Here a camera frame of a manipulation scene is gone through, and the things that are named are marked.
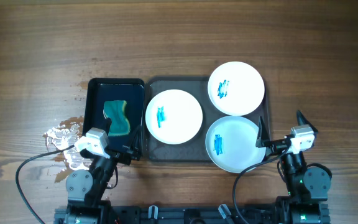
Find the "white plate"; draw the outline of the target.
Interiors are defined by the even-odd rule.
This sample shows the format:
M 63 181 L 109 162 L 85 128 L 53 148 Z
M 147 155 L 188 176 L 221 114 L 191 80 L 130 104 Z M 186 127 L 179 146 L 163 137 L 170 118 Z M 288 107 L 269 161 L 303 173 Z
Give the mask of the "white plate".
M 256 110 L 265 95 L 260 73 L 244 62 L 226 62 L 208 80 L 208 96 L 222 113 L 244 116 Z
M 206 133 L 206 152 L 219 168 L 238 174 L 265 157 L 266 148 L 255 146 L 257 133 L 257 125 L 247 118 L 222 117 Z
M 145 111 L 149 133 L 165 144 L 182 144 L 200 130 L 203 111 L 198 100 L 183 90 L 165 90 L 154 96 Z

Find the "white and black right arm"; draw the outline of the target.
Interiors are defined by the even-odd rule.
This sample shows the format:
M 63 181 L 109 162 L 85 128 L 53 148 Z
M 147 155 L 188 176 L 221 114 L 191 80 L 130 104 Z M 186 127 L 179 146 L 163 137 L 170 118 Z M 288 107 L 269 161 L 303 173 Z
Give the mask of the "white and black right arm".
M 271 140 L 263 118 L 259 118 L 256 146 L 265 149 L 267 159 L 277 161 L 288 195 L 276 198 L 273 223 L 329 223 L 325 201 L 331 187 L 332 172 L 318 163 L 307 163 L 303 153 L 314 147 L 318 130 L 296 112 L 298 125 L 283 139 Z

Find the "green and yellow sponge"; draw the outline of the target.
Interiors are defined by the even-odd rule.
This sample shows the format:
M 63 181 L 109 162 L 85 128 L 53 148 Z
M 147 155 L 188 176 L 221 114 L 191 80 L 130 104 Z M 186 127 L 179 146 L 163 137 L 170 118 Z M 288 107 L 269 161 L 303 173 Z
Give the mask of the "green and yellow sponge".
M 105 118 L 111 118 L 111 126 L 108 136 L 125 136 L 130 133 L 131 126 L 126 116 L 125 100 L 105 101 L 103 115 Z

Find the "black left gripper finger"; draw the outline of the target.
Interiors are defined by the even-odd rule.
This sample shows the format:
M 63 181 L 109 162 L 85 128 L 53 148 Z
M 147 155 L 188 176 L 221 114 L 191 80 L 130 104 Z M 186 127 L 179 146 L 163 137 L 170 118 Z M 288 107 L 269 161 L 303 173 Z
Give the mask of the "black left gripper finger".
M 126 152 L 139 152 L 142 137 L 142 125 L 138 125 L 129 135 L 129 139 L 123 145 Z
M 106 118 L 100 125 L 100 129 L 102 129 L 106 134 L 109 134 L 110 126 L 111 126 L 111 118 Z

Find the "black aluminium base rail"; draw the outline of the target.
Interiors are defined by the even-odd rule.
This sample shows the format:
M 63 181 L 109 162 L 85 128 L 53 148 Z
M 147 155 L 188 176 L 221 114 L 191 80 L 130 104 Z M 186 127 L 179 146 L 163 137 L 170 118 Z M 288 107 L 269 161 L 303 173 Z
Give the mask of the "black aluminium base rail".
M 224 215 L 218 207 L 121 206 L 112 209 L 112 218 L 105 223 L 331 223 L 326 204 L 246 205 L 239 209 L 244 220 L 234 207 L 228 210 Z

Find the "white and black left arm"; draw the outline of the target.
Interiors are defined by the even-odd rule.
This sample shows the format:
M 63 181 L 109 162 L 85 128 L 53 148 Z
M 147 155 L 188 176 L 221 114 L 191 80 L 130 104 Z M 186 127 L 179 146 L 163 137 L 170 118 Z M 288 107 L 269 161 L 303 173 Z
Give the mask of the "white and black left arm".
M 112 189 L 108 182 L 112 176 L 117 176 L 118 163 L 129 165 L 131 160 L 140 159 L 142 125 L 138 125 L 129 135 L 122 152 L 109 149 L 108 132 L 111 125 L 112 121 L 108 118 L 104 129 L 91 128 L 75 143 L 80 154 L 92 158 L 92 163 L 89 169 L 76 170 L 67 178 L 68 205 L 61 212 L 55 212 L 55 223 L 121 222 L 111 202 L 102 197 L 105 190 Z

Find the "small black water tray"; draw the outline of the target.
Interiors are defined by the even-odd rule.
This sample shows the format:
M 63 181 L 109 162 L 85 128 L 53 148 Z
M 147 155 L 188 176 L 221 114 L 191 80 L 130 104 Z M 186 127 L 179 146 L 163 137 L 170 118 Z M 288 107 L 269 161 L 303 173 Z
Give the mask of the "small black water tray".
M 108 149 L 142 155 L 145 84 L 138 78 L 93 78 L 88 83 L 83 134 L 105 130 Z

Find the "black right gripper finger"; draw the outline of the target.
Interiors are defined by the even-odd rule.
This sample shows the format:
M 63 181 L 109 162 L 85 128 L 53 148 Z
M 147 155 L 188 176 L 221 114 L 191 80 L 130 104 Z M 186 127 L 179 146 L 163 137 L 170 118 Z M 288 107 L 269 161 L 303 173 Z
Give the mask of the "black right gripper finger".
M 258 123 L 258 133 L 257 133 L 257 144 L 268 144 L 270 142 L 269 132 L 265 128 L 265 123 L 263 118 L 259 117 Z
M 318 130 L 305 118 L 305 116 L 300 110 L 296 111 L 296 118 L 299 126 L 309 125 L 310 128 L 313 130 L 314 134 L 318 134 Z

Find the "large brown serving tray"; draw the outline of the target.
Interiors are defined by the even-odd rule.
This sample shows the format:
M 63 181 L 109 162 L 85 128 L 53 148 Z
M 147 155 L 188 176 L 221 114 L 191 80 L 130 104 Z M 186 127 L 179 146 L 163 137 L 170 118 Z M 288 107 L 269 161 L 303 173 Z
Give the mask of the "large brown serving tray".
M 155 162 L 211 162 L 205 147 L 206 133 L 209 127 L 225 114 L 209 99 L 208 80 L 205 76 L 157 76 L 145 84 L 145 104 L 165 90 L 178 89 L 193 95 L 203 110 L 203 123 L 199 132 L 183 144 L 172 145 L 158 141 L 144 124 L 142 152 L 145 158 Z

